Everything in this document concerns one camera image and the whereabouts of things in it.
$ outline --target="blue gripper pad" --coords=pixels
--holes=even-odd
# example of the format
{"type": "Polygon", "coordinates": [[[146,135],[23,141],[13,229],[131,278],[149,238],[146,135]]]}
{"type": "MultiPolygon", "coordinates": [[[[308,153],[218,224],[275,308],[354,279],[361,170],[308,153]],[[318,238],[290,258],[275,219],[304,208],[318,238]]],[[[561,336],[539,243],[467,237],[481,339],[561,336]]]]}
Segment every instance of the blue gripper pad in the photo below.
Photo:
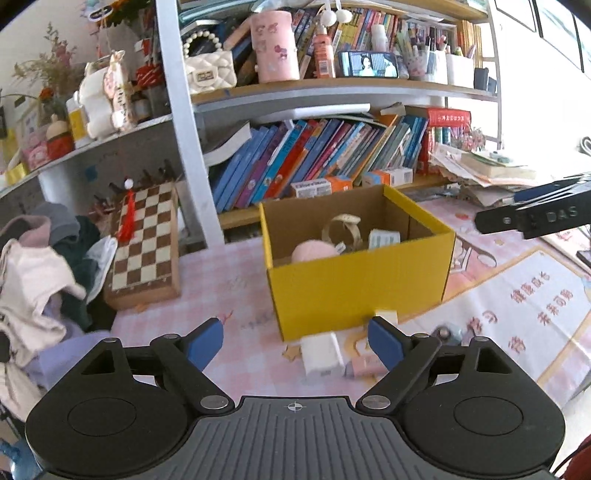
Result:
{"type": "Polygon", "coordinates": [[[368,325],[368,342],[388,370],[392,370],[404,359],[402,342],[393,333],[371,319],[368,325]]]}
{"type": "Polygon", "coordinates": [[[187,338],[187,358],[199,371],[203,371],[217,355],[223,344],[223,326],[218,319],[193,338],[187,338]]]}

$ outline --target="gray cloth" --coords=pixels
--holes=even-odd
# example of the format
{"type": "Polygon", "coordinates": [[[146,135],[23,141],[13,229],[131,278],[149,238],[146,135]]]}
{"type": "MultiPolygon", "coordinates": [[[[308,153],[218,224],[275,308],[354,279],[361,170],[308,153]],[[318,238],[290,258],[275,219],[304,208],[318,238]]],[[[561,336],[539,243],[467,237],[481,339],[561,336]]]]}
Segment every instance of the gray cloth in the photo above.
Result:
{"type": "Polygon", "coordinates": [[[68,236],[73,236],[76,239],[78,238],[78,234],[80,233],[80,223],[65,205],[62,205],[61,203],[44,202],[37,206],[31,214],[49,217],[49,220],[51,221],[49,245],[51,247],[68,236]]]}

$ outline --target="small cardboard box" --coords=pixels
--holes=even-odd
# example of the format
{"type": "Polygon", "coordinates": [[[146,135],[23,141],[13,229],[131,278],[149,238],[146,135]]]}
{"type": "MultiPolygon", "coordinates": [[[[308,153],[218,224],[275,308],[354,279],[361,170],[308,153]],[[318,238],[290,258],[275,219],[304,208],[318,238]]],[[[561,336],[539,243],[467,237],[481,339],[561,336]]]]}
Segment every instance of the small cardboard box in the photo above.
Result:
{"type": "MultiPolygon", "coordinates": [[[[397,190],[378,185],[259,208],[265,264],[285,341],[360,326],[377,310],[402,316],[441,302],[456,235],[397,190]],[[291,264],[294,248],[320,239],[325,224],[341,213],[361,218],[365,242],[378,228],[400,232],[402,243],[291,264]]],[[[330,231],[335,243],[350,242],[347,233],[330,231]]]]}

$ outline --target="pink cylindrical container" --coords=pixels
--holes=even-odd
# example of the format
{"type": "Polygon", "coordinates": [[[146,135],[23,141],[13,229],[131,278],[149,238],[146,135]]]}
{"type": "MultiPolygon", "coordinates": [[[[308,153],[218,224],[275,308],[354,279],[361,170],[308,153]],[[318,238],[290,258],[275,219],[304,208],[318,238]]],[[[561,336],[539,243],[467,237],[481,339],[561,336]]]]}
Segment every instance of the pink cylindrical container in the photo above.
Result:
{"type": "Polygon", "coordinates": [[[259,83],[300,79],[291,13],[270,10],[254,14],[251,36],[259,83]]]}

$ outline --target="chess board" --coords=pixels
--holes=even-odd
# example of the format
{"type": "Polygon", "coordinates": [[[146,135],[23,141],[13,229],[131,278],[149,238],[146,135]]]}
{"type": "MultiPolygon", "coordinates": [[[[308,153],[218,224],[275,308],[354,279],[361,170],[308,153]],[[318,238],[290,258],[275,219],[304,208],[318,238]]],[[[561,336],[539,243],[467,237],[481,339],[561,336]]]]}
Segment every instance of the chess board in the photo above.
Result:
{"type": "MultiPolygon", "coordinates": [[[[172,182],[135,193],[134,237],[119,244],[105,282],[105,301],[115,310],[180,296],[177,204],[172,182]]],[[[111,235],[127,210],[124,198],[113,212],[111,235]]]]}

